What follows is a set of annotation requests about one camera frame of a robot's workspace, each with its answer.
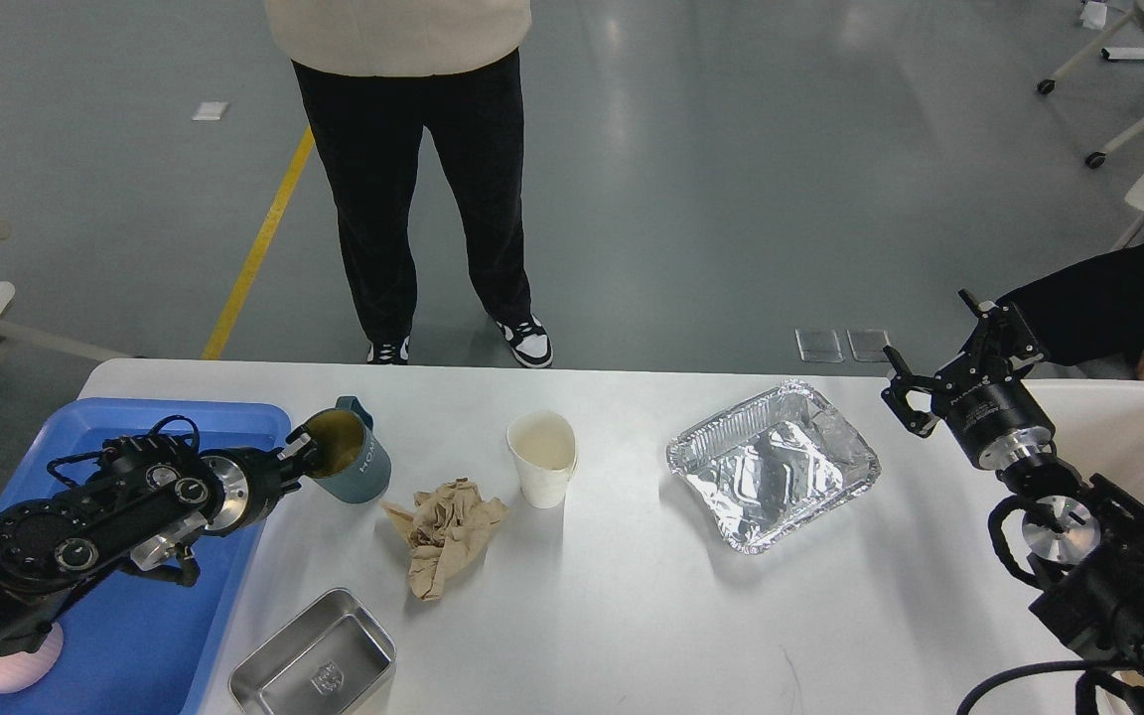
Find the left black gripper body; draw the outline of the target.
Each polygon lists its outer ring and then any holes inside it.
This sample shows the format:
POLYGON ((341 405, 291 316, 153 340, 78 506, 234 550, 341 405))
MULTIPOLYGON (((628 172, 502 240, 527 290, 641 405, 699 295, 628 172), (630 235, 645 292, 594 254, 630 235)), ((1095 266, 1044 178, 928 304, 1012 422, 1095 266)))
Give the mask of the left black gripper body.
POLYGON ((287 467, 283 448, 213 448, 200 453, 201 462, 219 479, 219 511, 209 517, 204 534, 227 537, 267 519, 287 495, 287 467))

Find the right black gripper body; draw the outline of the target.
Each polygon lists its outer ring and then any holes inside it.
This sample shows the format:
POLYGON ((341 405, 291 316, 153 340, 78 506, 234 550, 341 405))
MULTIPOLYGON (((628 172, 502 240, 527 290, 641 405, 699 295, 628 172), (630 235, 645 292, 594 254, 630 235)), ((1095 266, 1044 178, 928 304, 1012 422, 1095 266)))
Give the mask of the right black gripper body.
POLYGON ((942 418, 968 462, 999 472, 1020 459, 1048 451, 1052 420, 1022 383, 974 386, 942 418))

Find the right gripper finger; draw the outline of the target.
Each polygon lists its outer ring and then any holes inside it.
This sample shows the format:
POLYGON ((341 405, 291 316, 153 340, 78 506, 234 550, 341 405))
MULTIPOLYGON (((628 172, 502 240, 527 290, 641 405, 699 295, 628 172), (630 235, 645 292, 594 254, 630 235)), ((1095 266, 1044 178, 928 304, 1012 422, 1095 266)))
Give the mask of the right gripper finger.
POLYGON ((934 432, 934 427, 950 412, 950 392, 947 384, 939 376, 924 376, 909 370, 901 353, 893 345, 882 349, 887 362, 893 367, 890 372, 889 386, 882 389, 881 397, 885 406, 905 430, 927 438, 934 432), (925 395, 929 398, 928 410, 917 410, 909 403, 909 394, 925 395))
POLYGON ((977 383, 1012 383, 1044 362, 1044 345, 1017 305, 980 302, 968 289, 958 295, 977 321, 959 353, 962 375, 977 383))

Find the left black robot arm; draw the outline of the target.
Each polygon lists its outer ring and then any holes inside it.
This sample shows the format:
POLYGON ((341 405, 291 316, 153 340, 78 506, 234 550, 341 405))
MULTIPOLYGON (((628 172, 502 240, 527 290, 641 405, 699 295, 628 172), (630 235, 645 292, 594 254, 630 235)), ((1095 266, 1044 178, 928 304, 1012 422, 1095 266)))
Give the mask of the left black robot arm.
POLYGON ((0 656, 41 648, 55 620, 113 573, 192 587, 201 574, 197 540, 267 519, 326 464, 305 427, 283 448, 205 451, 199 430, 170 434, 165 420, 51 459, 59 493, 0 513, 0 656), (96 466, 86 483, 61 475, 82 462, 96 466))

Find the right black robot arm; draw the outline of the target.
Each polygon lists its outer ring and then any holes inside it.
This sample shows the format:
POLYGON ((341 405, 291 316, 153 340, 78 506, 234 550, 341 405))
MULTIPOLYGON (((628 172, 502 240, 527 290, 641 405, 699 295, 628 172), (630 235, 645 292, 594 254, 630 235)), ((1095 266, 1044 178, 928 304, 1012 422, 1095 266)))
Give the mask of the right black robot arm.
POLYGON ((1098 712, 1103 692, 1144 714, 1144 503, 1059 456, 1052 420, 1023 384, 1044 350, 1020 311, 970 291, 959 297, 976 325, 958 357, 924 375, 885 345, 893 372, 881 397, 922 438, 947 426, 967 461, 1008 488, 988 515, 991 547, 1009 575, 1036 589, 1031 614, 1074 659, 982 680, 958 712, 1012 680, 1072 672, 1077 714, 1098 712))

